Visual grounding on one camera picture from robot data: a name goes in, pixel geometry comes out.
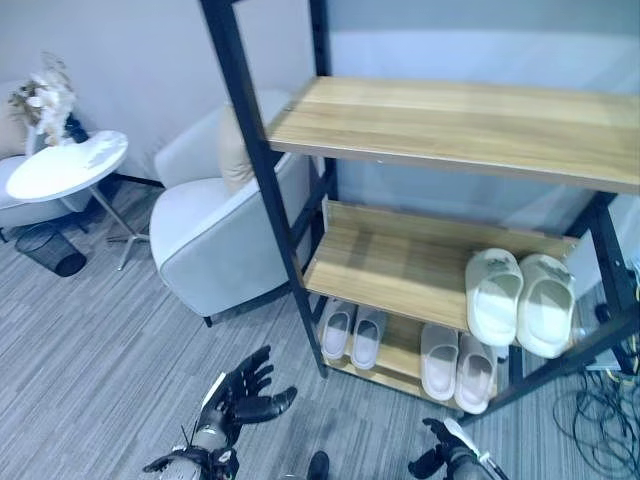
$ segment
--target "shelf board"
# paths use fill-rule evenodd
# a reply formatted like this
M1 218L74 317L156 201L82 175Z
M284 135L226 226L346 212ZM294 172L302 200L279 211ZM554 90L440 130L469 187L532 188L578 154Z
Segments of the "shelf board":
M279 151L640 193L640 97L317 77L269 126Z
M474 251L566 255L575 240L329 202L305 275L322 295L468 331L464 271Z
M359 370L351 363L353 337L349 337L344 357L338 361L325 359L325 363L336 370L459 410L460 407L454 399L441 402L430 397L422 388L420 371L422 326L423 324L414 320L391 315L380 343L376 366L371 370ZM497 382L494 384L492 397L496 393Z

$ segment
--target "white slide sandal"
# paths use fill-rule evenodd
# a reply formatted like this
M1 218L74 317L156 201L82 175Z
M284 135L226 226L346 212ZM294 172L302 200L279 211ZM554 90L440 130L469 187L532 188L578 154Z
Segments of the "white slide sandal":
M574 278L562 262L542 254L526 257L520 269L524 291L518 306L518 341L531 353L555 358L571 335Z
M374 367L386 326L386 313L368 307L358 309L351 354L351 363L356 368L370 370Z
M356 306L337 298L330 298L323 312L324 332L322 354L329 360L339 360L347 346Z
M422 388L430 397L446 402L456 387L458 332L427 324L420 341Z
M496 378L496 357L493 349L477 338L460 336L460 355L456 372L454 398L465 412L478 414L489 405Z
M516 337L522 272L515 257L501 248L474 255L465 271L467 323L486 345L505 347Z

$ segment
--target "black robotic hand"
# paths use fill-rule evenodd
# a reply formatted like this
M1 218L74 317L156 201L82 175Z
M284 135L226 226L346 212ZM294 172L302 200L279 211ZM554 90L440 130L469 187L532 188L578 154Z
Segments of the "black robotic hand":
M273 365L263 366L270 352L271 346L267 345L249 355L209 392L197 430L208 426L220 428L227 437L227 445L232 446L238 441L243 425L266 422L287 411L298 393L295 387L274 396L259 396L271 384L269 374Z
M420 479L429 478L442 465L447 465L444 480L491 480L477 455L458 437L452 435L444 423L433 418L422 420L438 438L438 445L428 450L415 462L409 463L409 472Z
M293 403L298 391L289 387L278 395L259 396L271 384L271 347L266 346L245 358L230 373L218 377L202 404L200 417L187 446L145 466L145 472L163 472L162 478L234 479L239 464L232 448L242 425L261 423L278 417Z

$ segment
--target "white chair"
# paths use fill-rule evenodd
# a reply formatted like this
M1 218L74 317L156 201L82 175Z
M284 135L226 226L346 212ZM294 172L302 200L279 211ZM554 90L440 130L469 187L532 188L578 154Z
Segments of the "white chair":
M265 123L287 103L258 93ZM163 282L211 326L211 315L287 281L255 178L231 195L216 160L222 108L163 148L155 167L167 190L151 215L151 252ZM285 154L276 175L290 224L309 196L308 157ZM310 235L298 247L306 262Z

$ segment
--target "beige pillow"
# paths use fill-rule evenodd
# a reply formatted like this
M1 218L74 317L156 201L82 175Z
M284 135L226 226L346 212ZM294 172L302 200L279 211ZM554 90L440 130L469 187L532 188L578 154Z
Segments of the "beige pillow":
M255 176L244 139L231 105L225 105L220 113L217 130L218 166L224 184L231 194L236 193Z
M16 155L24 155L27 141L27 127L14 115L14 107L9 102L0 102L0 160Z

